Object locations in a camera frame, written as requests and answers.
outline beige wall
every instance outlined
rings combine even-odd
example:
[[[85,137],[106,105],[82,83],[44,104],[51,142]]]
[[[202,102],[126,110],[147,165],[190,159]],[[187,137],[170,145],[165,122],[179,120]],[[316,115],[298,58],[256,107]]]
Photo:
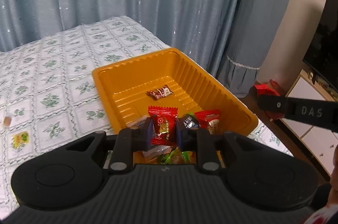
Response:
[[[297,78],[302,58],[316,31],[325,0],[290,0],[257,81],[276,80],[289,89]]]

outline wooden floor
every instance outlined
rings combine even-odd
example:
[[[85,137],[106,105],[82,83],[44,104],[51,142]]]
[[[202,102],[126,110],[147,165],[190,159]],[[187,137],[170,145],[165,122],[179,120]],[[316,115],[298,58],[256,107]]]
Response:
[[[270,118],[257,106],[256,89],[252,87],[249,94],[240,99],[259,119],[277,136],[280,141],[288,148],[294,157],[299,158],[312,165],[318,173],[319,184],[330,180],[322,165],[313,157],[311,152],[302,142],[282,123],[282,121],[270,122]]]

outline television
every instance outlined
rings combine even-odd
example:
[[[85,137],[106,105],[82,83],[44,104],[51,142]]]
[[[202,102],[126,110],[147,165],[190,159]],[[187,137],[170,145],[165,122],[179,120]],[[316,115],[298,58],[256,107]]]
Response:
[[[338,92],[338,0],[326,0],[303,62]]]

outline orange plastic tray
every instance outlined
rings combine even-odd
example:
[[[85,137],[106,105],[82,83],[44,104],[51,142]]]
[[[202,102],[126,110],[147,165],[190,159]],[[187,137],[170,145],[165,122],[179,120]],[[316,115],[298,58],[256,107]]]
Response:
[[[148,106],[188,112],[219,109],[220,132],[248,135],[257,117],[214,77],[178,49],[169,48],[93,70],[104,109],[116,133],[148,114]],[[154,100],[146,91],[165,84],[173,94]]]

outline red snack package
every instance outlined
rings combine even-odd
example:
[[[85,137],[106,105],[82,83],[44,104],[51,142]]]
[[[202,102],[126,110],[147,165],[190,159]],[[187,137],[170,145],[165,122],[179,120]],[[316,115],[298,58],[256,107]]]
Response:
[[[176,107],[149,106],[149,116],[153,119],[155,137],[151,140],[154,145],[174,146],[176,142],[175,119]]]
[[[219,110],[204,110],[195,112],[200,128],[209,130],[210,134],[218,134]]]
[[[155,100],[161,99],[163,97],[167,97],[168,95],[172,93],[173,92],[170,90],[170,88],[166,84],[159,89],[147,91],[147,94],[149,96],[152,96]]]

